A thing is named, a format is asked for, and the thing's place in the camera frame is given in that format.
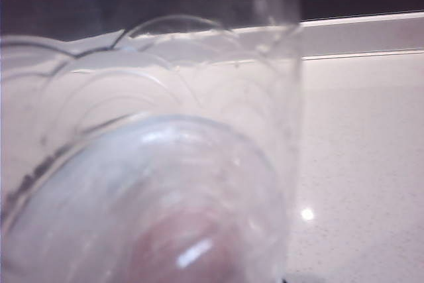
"white countertop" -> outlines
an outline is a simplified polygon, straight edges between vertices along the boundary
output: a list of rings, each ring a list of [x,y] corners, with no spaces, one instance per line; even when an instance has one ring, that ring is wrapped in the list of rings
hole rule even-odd
[[[424,282],[424,54],[303,72],[288,282]]]

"speckled surface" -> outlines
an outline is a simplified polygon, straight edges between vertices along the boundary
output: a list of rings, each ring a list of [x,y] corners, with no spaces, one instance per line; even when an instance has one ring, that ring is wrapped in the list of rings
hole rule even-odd
[[[424,282],[424,54],[303,70],[288,282]]]

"clear glass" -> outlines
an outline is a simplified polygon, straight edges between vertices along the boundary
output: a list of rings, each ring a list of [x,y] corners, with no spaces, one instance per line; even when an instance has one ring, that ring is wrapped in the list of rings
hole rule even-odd
[[[136,5],[118,31],[3,35],[3,279],[283,278],[297,0]]]

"embossed glass pattern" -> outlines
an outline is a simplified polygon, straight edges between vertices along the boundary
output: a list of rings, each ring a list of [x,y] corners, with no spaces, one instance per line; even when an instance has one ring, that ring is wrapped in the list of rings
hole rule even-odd
[[[5,282],[281,278],[295,2],[173,0],[78,40],[3,35]]]

